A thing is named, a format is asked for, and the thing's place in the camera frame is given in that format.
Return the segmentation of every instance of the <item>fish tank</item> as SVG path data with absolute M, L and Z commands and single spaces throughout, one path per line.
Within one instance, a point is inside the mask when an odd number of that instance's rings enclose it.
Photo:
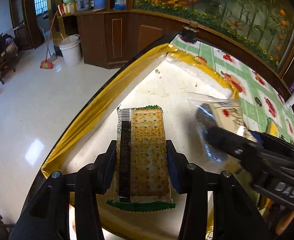
M 197 21 L 248 48 L 278 73 L 294 40 L 288 0 L 135 0 L 134 7 Z

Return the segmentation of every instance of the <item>cabinet door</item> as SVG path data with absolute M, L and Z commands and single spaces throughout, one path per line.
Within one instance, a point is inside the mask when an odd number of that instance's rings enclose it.
M 103 14 L 77 16 L 83 60 L 107 68 L 105 18 Z
M 129 56 L 132 58 L 165 34 L 181 32 L 185 24 L 172 19 L 139 13 L 129 14 Z
M 128 13 L 106 13 L 108 64 L 128 61 Z

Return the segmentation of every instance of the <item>table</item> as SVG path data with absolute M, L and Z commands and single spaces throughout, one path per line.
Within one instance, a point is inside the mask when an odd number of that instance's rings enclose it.
M 192 57 L 190 54 L 184 56 L 191 61 L 194 56 L 199 56 L 200 52 L 200 56 L 205 58 L 215 71 L 223 72 L 223 75 L 228 74 L 229 78 L 233 78 L 234 81 L 237 79 L 237 84 L 242 90 L 240 102 L 244 109 L 245 123 L 250 129 L 266 130 L 267 118 L 273 117 L 275 114 L 269 112 L 269 109 L 264 106 L 267 104 L 266 99 L 268 99 L 277 111 L 276 117 L 273 119 L 280 126 L 281 133 L 286 139 L 293 138 L 286 131 L 286 119 L 283 119 L 279 113 L 279 111 L 281 113 L 283 111 L 287 114 L 287 120 L 294 127 L 294 116 L 291 114 L 291 110 L 279 106 L 281 101 L 277 101 L 276 96 L 278 95 L 257 73 L 252 72 L 254 76 L 251 77 L 251 70 L 248 67 L 231 56 L 225 56 L 221 51 L 215 51 L 215 48 L 207 44 L 201 42 L 186 44 L 179 37 L 175 37 L 172 43 L 192 53 Z M 217 98 L 230 98 L 231 90 L 223 88 L 217 80 L 211 78 L 201 69 L 189 65 L 187 61 L 175 58 L 172 50 L 169 54 L 164 53 L 149 64 L 145 70 L 138 73 L 116 99 L 113 99 L 108 111 L 106 110 L 104 117 L 101 118 L 101 123 L 84 135 L 73 147 L 72 151 L 75 155 L 70 154 L 61 168 L 64 174 L 77 172 L 86 164 L 92 163 L 98 154 L 106 151 L 110 141 L 116 139 L 118 107 L 132 108 L 148 105 L 158 105 L 163 109 L 166 139 L 172 140 L 176 150 L 185 154 L 189 162 L 215 173 L 220 173 L 225 169 L 235 171 L 235 167 L 239 167 L 238 161 L 232 156 L 228 156 L 226 161 L 216 162 L 202 150 L 202 144 L 195 128 L 195 109 L 197 107 L 186 99 L 188 92 L 207 94 Z M 134 65 L 132 68 L 129 66 L 128 72 L 135 71 L 134 67 L 138 66 Z M 262 85 L 261 81 L 266 88 L 258 87 Z M 255 97 L 260 100 L 261 107 L 254 104 Z M 248 187 L 249 178 L 245 179 L 245 185 Z M 159 212 L 127 212 L 106 204 L 108 199 L 114 197 L 112 184 L 105 195 L 97 195 L 101 223 L 105 229 L 130 239 L 177 239 L 186 195 L 178 195 L 173 188 L 171 192 L 172 199 L 177 204 L 175 209 Z M 212 203 L 208 203 L 209 211 L 211 207 Z
M 232 76 L 239 83 L 244 122 L 249 129 L 266 132 L 269 117 L 278 125 L 280 134 L 286 141 L 294 143 L 292 108 L 285 106 L 282 96 L 258 73 L 236 58 L 206 43 L 200 41 L 196 44 L 188 43 L 177 35 L 171 44 L 204 58 L 213 70 L 222 76 L 226 74 Z M 274 113 L 269 111 L 270 106 L 275 109 Z

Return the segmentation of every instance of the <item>cracker package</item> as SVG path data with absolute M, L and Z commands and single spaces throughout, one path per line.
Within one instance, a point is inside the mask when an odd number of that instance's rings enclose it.
M 197 93 L 188 93 L 187 99 L 196 106 L 196 129 L 202 141 L 204 151 L 211 159 L 217 162 L 222 162 L 227 159 L 227 153 L 215 149 L 206 142 L 204 135 L 213 126 L 218 126 L 257 142 L 244 125 L 243 114 L 238 99 L 218 99 Z
M 119 109 L 114 199 L 107 204 L 143 212 L 175 207 L 159 106 Z

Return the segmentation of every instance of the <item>white bucket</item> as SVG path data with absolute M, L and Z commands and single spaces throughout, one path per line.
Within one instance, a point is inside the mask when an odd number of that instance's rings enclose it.
M 79 43 L 80 37 L 76 34 L 68 36 L 59 44 L 59 48 L 68 66 L 75 66 L 82 59 Z

